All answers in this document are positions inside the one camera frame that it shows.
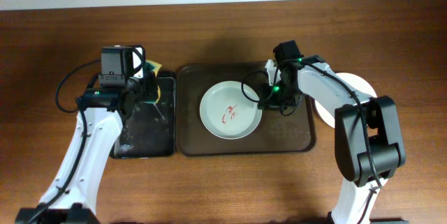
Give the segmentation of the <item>green and yellow sponge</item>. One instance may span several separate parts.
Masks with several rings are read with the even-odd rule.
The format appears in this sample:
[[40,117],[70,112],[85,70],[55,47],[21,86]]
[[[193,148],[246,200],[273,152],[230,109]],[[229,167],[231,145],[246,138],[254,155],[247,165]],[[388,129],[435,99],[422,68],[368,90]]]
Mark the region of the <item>green and yellow sponge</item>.
[[157,104],[161,97],[161,90],[156,81],[161,67],[162,65],[155,61],[149,59],[145,61],[145,70],[147,71],[148,77],[146,90],[148,97],[148,99],[146,100],[147,103]]

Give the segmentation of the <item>white plate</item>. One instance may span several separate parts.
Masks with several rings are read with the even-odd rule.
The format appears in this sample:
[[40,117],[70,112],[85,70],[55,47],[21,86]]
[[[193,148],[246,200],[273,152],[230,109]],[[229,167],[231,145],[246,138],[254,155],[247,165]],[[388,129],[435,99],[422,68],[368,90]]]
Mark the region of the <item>white plate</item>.
[[[377,97],[377,94],[370,83],[361,78],[360,76],[354,75],[352,73],[337,73],[337,77],[341,80],[347,82],[354,89],[361,91],[365,94],[368,94],[372,97]],[[318,101],[314,101],[315,110],[317,115],[321,118],[321,120],[329,125],[329,127],[335,127],[335,118],[327,111]]]

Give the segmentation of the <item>pale green plate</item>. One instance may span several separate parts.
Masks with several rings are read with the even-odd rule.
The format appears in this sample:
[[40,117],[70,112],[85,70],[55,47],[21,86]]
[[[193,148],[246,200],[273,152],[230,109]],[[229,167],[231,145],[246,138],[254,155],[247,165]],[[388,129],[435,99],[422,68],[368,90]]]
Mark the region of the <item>pale green plate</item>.
[[203,95],[200,119],[211,134],[225,140],[240,139],[254,132],[261,122],[258,100],[258,94],[246,84],[220,82]]

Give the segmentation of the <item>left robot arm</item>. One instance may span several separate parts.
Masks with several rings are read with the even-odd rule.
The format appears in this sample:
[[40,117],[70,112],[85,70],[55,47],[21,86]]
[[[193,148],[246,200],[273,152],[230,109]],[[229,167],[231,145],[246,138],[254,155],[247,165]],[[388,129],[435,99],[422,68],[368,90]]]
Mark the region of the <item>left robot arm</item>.
[[101,71],[75,99],[75,131],[59,171],[34,208],[21,208],[16,223],[97,223],[103,171],[137,103],[157,103],[160,66],[142,45],[103,47]]

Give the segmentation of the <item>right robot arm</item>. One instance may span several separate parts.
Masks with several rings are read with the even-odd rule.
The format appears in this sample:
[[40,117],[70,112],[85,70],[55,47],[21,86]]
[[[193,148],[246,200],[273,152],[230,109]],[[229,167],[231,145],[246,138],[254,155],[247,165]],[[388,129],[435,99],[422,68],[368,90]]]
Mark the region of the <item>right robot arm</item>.
[[373,97],[343,81],[320,56],[301,54],[295,41],[278,44],[264,69],[261,110],[298,105],[298,96],[320,103],[335,120],[335,159],[342,188],[329,223],[370,223],[379,192],[406,162],[395,102]]

